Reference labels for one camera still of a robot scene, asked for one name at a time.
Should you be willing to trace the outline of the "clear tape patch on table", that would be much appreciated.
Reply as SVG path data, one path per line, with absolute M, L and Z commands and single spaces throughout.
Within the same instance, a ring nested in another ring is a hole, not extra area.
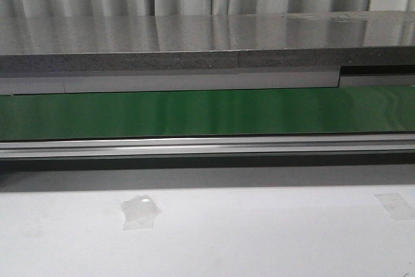
M 123 230 L 151 229 L 155 218 L 161 213 L 160 208 L 148 195 L 137 195 L 124 201 L 120 209 L 124 214 Z

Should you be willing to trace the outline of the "green conveyor belt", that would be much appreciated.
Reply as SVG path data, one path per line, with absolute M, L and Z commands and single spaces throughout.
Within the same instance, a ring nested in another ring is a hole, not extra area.
M 412 86 L 1 97 L 2 141 L 413 130 Z

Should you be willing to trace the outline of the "white rear conveyor guard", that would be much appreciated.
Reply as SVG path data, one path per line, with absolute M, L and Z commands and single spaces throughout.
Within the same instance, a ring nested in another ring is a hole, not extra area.
M 1 75 L 1 94 L 411 86 L 413 65 L 160 69 Z

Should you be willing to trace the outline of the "grey speckled countertop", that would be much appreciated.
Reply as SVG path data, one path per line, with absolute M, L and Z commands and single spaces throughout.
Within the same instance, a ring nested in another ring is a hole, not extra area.
M 1 20 L 1 74 L 414 63 L 414 13 Z

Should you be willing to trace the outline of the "clear tape strip right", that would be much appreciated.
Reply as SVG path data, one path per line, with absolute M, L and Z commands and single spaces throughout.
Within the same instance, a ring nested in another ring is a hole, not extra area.
M 414 220 L 414 208 L 399 193 L 375 194 L 374 197 L 393 220 Z

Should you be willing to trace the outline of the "aluminium conveyor side rail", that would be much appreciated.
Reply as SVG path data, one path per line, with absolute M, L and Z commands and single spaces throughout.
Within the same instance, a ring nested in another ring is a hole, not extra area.
M 413 133 L 94 138 L 1 143 L 3 160 L 412 151 Z

